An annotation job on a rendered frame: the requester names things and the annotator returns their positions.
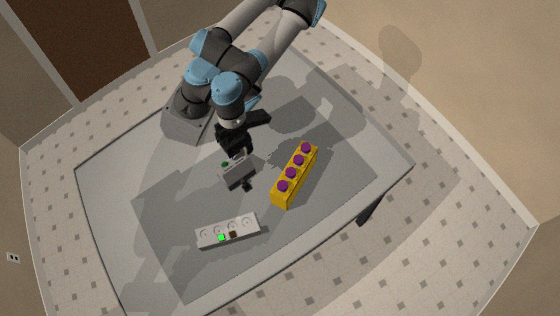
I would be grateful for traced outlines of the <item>purple round cap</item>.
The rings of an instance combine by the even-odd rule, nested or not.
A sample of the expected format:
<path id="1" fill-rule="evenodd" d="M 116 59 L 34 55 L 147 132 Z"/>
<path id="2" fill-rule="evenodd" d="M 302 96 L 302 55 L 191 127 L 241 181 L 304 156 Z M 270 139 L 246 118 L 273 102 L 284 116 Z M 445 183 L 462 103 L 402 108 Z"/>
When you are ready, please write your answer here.
<path id="1" fill-rule="evenodd" d="M 285 175 L 288 178 L 294 178 L 296 176 L 296 169 L 294 167 L 288 167 L 285 170 Z"/>
<path id="2" fill-rule="evenodd" d="M 293 162 L 295 165 L 300 166 L 304 162 L 304 157 L 300 154 L 297 154 L 293 157 Z"/>
<path id="3" fill-rule="evenodd" d="M 288 189 L 288 182 L 285 180 L 280 180 L 277 183 L 277 188 L 279 191 L 284 192 Z"/>
<path id="4" fill-rule="evenodd" d="M 309 153 L 311 151 L 311 145 L 307 142 L 301 144 L 301 151 L 303 153 Z"/>

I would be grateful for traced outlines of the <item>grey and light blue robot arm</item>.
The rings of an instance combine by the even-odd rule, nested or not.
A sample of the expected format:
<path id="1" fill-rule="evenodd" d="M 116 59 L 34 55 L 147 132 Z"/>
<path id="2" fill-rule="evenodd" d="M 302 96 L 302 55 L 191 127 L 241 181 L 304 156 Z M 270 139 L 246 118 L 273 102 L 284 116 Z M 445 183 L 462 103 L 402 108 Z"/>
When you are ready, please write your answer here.
<path id="1" fill-rule="evenodd" d="M 281 18 L 255 50 L 244 52 L 232 45 L 275 4 L 282 8 Z M 262 98 L 261 84 L 300 31 L 316 26 L 326 6 L 324 0 L 244 0 L 212 30 L 199 30 L 189 45 L 198 58 L 187 66 L 174 97 L 177 113 L 196 120 L 213 107 L 227 129 L 241 126 L 245 119 L 242 130 L 270 123 L 272 117 L 264 109 L 250 111 Z"/>

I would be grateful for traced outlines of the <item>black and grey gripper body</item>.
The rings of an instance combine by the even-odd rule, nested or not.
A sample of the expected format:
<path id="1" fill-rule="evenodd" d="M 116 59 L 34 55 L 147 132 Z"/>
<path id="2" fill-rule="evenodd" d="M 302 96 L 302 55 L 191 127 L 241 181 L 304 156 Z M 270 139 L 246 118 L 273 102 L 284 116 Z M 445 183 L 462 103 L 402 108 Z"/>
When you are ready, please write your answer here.
<path id="1" fill-rule="evenodd" d="M 220 146 L 229 156 L 229 159 L 235 156 L 236 154 L 238 154 L 240 152 L 240 149 L 242 149 L 244 146 L 248 144 L 247 140 L 250 139 L 250 141 L 252 142 L 248 129 L 239 131 L 245 126 L 245 123 L 246 120 L 241 126 L 234 129 L 224 128 L 223 126 L 220 125 L 219 122 L 214 125 L 215 131 L 217 130 L 216 133 L 214 133 L 215 137 L 217 136 L 216 137 L 217 143 L 220 144 Z M 235 132 L 235 133 L 229 133 L 229 132 Z M 226 134 L 226 136 L 224 134 Z"/>

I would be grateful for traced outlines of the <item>grey key housing with blue and green buttons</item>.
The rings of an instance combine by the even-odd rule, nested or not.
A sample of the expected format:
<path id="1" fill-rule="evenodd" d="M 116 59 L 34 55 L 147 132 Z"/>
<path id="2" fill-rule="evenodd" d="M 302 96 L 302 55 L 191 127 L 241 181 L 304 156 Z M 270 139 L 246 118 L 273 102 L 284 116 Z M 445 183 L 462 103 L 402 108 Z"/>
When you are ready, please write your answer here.
<path id="1" fill-rule="evenodd" d="M 256 174 L 255 167 L 249 156 L 237 160 L 233 160 L 233 157 L 215 167 L 215 170 L 229 191 L 242 184 L 241 187 L 247 193 L 253 188 L 247 180 Z"/>

